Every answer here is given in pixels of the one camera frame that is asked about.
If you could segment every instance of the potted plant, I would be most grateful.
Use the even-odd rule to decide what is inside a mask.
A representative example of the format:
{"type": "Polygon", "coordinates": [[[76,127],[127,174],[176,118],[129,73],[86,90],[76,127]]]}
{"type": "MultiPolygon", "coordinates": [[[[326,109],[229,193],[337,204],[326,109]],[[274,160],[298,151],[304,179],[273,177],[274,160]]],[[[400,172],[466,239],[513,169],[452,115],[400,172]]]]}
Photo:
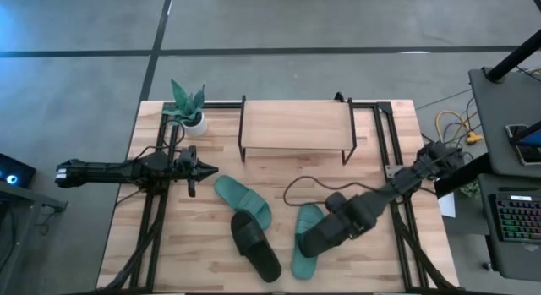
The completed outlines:
{"type": "Polygon", "coordinates": [[[205,85],[195,96],[194,94],[188,95],[173,79],[171,79],[171,85],[176,106],[172,110],[164,109],[163,113],[174,116],[173,123],[182,123],[187,136],[195,137],[204,134],[208,127],[205,114],[201,111],[205,103],[205,85]]]}

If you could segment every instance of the white plant pot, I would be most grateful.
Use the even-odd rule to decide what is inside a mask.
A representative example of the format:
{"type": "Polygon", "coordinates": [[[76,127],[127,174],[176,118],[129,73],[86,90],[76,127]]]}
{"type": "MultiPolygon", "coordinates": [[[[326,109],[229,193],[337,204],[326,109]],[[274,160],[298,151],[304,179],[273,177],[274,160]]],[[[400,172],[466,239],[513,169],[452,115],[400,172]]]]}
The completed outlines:
{"type": "Polygon", "coordinates": [[[205,134],[206,129],[209,127],[209,125],[206,123],[205,114],[201,113],[201,121],[195,125],[195,126],[186,126],[183,123],[184,131],[186,131],[186,135],[188,137],[196,137],[205,134]]]}

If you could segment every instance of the black pole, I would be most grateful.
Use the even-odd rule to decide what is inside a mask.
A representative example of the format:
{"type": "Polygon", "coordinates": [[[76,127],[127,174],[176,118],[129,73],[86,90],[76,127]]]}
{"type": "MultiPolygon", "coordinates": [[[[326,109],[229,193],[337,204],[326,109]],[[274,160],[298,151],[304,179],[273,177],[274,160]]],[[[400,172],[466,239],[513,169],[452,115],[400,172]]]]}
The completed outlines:
{"type": "Polygon", "coordinates": [[[504,58],[496,67],[486,73],[486,78],[497,83],[502,77],[508,74],[514,67],[522,63],[541,47],[541,30],[538,30],[532,37],[524,41],[515,51],[504,58]]]}

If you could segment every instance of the wooden table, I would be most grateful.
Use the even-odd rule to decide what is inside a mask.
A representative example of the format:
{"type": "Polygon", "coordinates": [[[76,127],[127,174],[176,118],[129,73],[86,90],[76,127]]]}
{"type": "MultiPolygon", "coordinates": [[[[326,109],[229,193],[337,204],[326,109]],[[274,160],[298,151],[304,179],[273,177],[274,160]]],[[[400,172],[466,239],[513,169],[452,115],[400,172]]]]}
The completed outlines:
{"type": "MultiPolygon", "coordinates": [[[[412,101],[390,101],[405,164],[411,164],[422,146],[412,101]]],[[[129,156],[154,145],[161,117],[162,101],[144,101],[139,109],[129,156]]],[[[343,166],[335,151],[248,150],[243,164],[238,154],[238,109],[205,109],[209,129],[205,136],[185,139],[182,146],[197,145],[198,157],[220,171],[196,187],[197,196],[188,197],[185,181],[172,183],[167,202],[166,221],[161,238],[160,258],[154,292],[397,292],[403,290],[397,259],[395,235],[389,209],[378,218],[378,225],[357,240],[319,257],[317,271],[310,281],[298,281],[291,273],[293,234],[298,209],[282,201],[284,188],[300,175],[317,177],[323,183],[340,185],[351,181],[378,187],[384,183],[374,114],[355,109],[358,148],[343,166]],[[238,254],[230,230],[232,209],[214,192],[215,180],[229,175],[254,189],[270,205],[273,222],[265,235],[282,267],[281,277],[263,282],[246,258],[238,254]]],[[[390,140],[386,140],[392,157],[390,140]]],[[[119,199],[136,188],[123,185],[119,199]]],[[[362,188],[342,191],[347,197],[361,194],[362,188]]],[[[289,199],[324,199],[331,192],[299,182],[288,193],[289,199]]],[[[105,286],[133,253],[139,232],[145,195],[124,201],[114,213],[98,287],[105,286]]],[[[434,195],[419,191],[413,208],[424,251],[445,278],[457,285],[447,236],[434,195]]],[[[414,285],[417,274],[411,252],[408,254],[414,285]]],[[[146,275],[145,261],[141,277],[146,275]]]]}

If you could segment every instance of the green slipper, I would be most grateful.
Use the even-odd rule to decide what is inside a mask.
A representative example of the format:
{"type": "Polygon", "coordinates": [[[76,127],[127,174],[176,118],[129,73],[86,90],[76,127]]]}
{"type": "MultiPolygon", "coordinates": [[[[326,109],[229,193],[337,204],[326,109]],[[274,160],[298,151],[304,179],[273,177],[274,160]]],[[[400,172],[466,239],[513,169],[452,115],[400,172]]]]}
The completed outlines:
{"type": "Polygon", "coordinates": [[[325,215],[317,205],[305,205],[298,209],[297,224],[295,225],[295,249],[293,249],[293,260],[291,270],[295,278],[299,280],[310,280],[314,276],[318,264],[318,257],[306,258],[298,248],[298,240],[303,232],[321,221],[325,215]]]}
{"type": "Polygon", "coordinates": [[[214,190],[234,210],[249,211],[260,224],[261,229],[265,230],[271,225],[271,208],[252,189],[229,176],[220,176],[214,183],[214,190]]]}

